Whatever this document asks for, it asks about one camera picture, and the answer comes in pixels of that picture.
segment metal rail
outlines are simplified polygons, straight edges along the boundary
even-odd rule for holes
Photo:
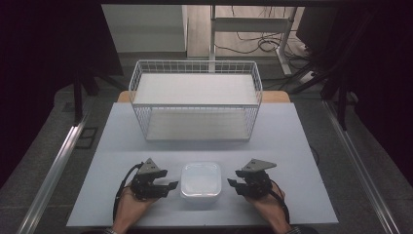
[[[37,224],[42,217],[44,210],[46,209],[52,194],[55,191],[57,183],[63,173],[63,170],[66,166],[67,161],[70,158],[73,148],[75,147],[76,141],[79,138],[80,133],[85,127],[85,123],[89,117],[90,109],[94,104],[94,97],[90,97],[85,101],[84,104],[84,116],[81,119],[80,123],[77,126],[73,126],[63,145],[58,152],[55,161],[53,162],[51,168],[49,169],[48,174],[43,180],[42,186],[37,192],[36,197],[34,198],[26,216],[24,217],[21,225],[18,229],[18,234],[31,234],[35,231]]]
[[[389,207],[387,206],[386,201],[384,200],[379,189],[368,173],[368,170],[365,168],[364,163],[362,162],[360,155],[358,155],[356,147],[354,146],[349,134],[346,131],[342,130],[337,118],[335,117],[337,116],[337,113],[334,109],[333,104],[330,101],[325,100],[322,103],[328,112],[328,115],[334,126],[334,129],[337,132],[338,137],[340,138],[346,149],[347,155],[349,156],[353,166],[355,167],[358,179],[360,180],[361,185],[363,186],[364,191],[373,206],[373,209],[379,217],[384,230],[388,234],[399,234],[400,231],[398,230],[397,225],[394,222],[393,215]]]

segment black curtain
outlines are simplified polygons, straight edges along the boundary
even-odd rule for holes
[[[413,21],[410,4],[382,6],[350,62],[356,112],[413,184]]]
[[[75,72],[123,73],[98,4],[1,1],[0,32],[3,185]]]

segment white table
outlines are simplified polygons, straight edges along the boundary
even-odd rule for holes
[[[227,177],[237,178],[235,170],[251,158],[278,164],[267,173],[286,193],[291,223],[338,222],[293,103],[263,103],[249,142],[147,142],[131,105],[115,103],[67,226],[110,226],[121,180],[133,165],[149,157],[169,171],[167,177],[155,180],[157,184],[179,180],[188,162],[216,162],[221,167],[222,192],[216,203],[194,206],[180,197],[178,184],[137,226],[266,225],[227,182]]]

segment wire mesh basket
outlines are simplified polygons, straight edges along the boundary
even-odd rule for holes
[[[249,140],[261,99],[254,61],[140,60],[130,83],[147,140]]]

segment plastic container lid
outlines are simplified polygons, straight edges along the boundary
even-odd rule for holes
[[[212,203],[221,192],[221,170],[216,163],[186,164],[181,175],[181,197],[191,203]]]

